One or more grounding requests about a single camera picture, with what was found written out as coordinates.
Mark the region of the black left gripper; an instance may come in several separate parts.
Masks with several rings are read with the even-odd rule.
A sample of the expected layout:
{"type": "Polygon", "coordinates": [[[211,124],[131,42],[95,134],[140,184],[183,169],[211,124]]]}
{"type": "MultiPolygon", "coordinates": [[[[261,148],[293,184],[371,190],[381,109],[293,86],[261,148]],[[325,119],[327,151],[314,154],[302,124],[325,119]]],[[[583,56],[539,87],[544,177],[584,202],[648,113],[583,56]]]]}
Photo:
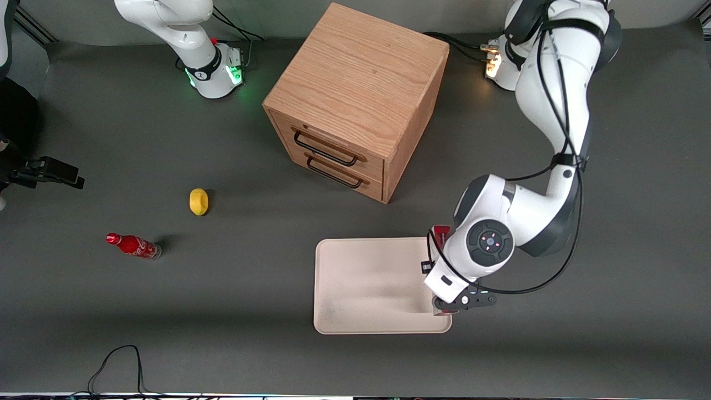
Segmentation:
{"type": "Polygon", "coordinates": [[[497,302],[496,294],[475,288],[471,284],[466,287],[458,286],[448,276],[436,273],[433,269],[433,261],[421,262],[421,270],[425,275],[425,286],[432,292],[432,307],[435,316],[451,316],[452,314],[457,314],[457,312],[470,311],[475,307],[495,306],[497,302]],[[459,288],[460,291],[451,302],[447,302],[437,296],[435,293],[436,288],[446,288],[448,291],[459,288]]]}

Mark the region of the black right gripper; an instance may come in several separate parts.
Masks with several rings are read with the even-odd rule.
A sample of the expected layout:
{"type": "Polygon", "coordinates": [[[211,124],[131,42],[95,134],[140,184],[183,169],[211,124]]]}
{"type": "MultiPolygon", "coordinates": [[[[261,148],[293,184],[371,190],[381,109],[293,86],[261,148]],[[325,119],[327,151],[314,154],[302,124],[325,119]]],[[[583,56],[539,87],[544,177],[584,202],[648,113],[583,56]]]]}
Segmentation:
{"type": "MultiPolygon", "coordinates": [[[[36,187],[40,182],[36,166],[36,159],[20,158],[19,160],[1,159],[1,182],[2,187],[11,184],[19,184],[25,187],[36,187]]],[[[39,160],[39,172],[42,177],[55,179],[59,184],[63,184],[74,189],[83,189],[86,180],[78,176],[78,168],[66,164],[52,157],[41,157],[39,160]]]]}

